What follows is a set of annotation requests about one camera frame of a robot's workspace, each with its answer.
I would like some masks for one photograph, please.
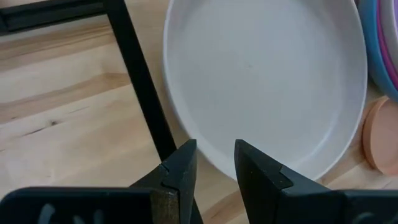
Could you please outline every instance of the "black metal frame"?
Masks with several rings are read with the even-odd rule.
[[[156,150],[162,161],[177,147],[124,0],[47,0],[0,9],[0,35],[107,14]],[[203,223],[193,202],[190,223]]]

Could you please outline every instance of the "wood grain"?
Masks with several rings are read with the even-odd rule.
[[[37,0],[0,0],[0,7],[32,1]],[[162,78],[168,1],[126,3],[181,145],[188,137]],[[380,96],[373,85],[368,93],[368,101]],[[398,189],[397,178],[364,160],[361,131],[360,126],[319,183],[331,189]],[[128,186],[159,162],[106,16],[0,37],[0,196],[30,185]],[[205,223],[248,222],[237,183],[200,152],[195,198]]]

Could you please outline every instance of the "blue plate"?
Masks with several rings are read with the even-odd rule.
[[[377,36],[377,1],[360,0],[358,10],[361,16],[362,28],[365,36],[368,65],[371,76],[376,85],[391,99],[398,102],[398,91],[391,82],[380,51]]]

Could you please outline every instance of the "white plate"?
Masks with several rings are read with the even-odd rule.
[[[381,27],[392,63],[398,71],[398,30],[394,0],[380,1]]]
[[[171,0],[163,56],[180,122],[234,179],[235,139],[317,179],[361,117],[367,64],[353,1]]]

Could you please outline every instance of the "wooden table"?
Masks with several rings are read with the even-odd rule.
[[[0,1],[0,7],[37,0]],[[127,0],[176,143],[187,140],[162,79],[166,0]],[[379,93],[370,87],[368,101]],[[372,170],[361,128],[322,183],[395,189]],[[128,186],[159,164],[105,16],[0,37],[0,196],[30,185]],[[199,153],[195,196],[205,223],[247,223],[237,183]]]

